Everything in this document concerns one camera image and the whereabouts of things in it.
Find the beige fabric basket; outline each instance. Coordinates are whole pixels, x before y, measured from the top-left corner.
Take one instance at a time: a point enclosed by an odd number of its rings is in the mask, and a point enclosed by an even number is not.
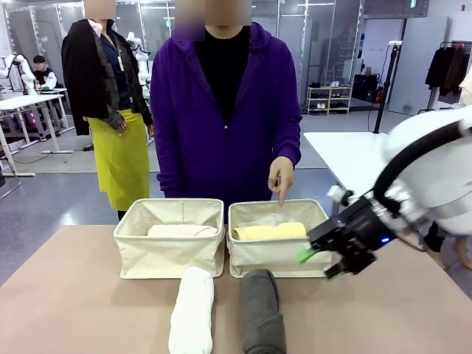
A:
[[[156,224],[197,224],[218,229],[211,237],[148,237]],[[122,258],[121,278],[180,278],[197,266],[214,277],[223,273],[223,202],[215,199],[141,199],[114,231]]]
[[[275,277],[324,277],[324,270],[331,265],[332,254],[320,252],[305,264],[298,263],[298,252],[306,248],[308,240],[291,238],[283,240],[236,240],[233,229],[242,226],[277,226],[298,221],[310,231],[327,220],[325,211],[317,201],[302,199],[286,201],[280,208],[278,201],[238,203],[229,207],[229,270],[233,277],[241,278],[256,268],[267,268]]]

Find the shoe rack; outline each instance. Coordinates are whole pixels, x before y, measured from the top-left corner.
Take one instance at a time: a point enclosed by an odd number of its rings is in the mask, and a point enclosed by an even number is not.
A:
[[[329,115],[330,112],[345,111],[349,112],[351,105],[351,98],[353,96],[352,86],[339,86],[339,87],[319,87],[307,89],[307,111],[316,112],[318,114]]]

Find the purple hoodie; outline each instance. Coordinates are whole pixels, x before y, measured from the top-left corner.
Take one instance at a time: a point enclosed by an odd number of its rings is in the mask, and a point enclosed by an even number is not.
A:
[[[270,200],[272,161],[300,160],[302,115],[294,61],[285,43],[252,23],[249,60],[225,126],[191,41],[169,38],[153,64],[150,89],[157,179],[166,198]]]

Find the yellow skirt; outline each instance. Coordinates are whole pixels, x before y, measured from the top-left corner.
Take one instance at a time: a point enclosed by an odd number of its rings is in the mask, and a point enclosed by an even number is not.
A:
[[[141,114],[119,113],[127,125],[123,133],[101,119],[84,119],[94,140],[100,192],[108,194],[112,209],[126,211],[137,199],[149,198],[149,155]]]

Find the gray rolled towel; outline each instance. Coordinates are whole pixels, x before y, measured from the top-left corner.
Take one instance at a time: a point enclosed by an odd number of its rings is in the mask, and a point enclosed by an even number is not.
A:
[[[241,333],[245,354],[286,354],[283,316],[274,275],[249,272],[240,283]]]

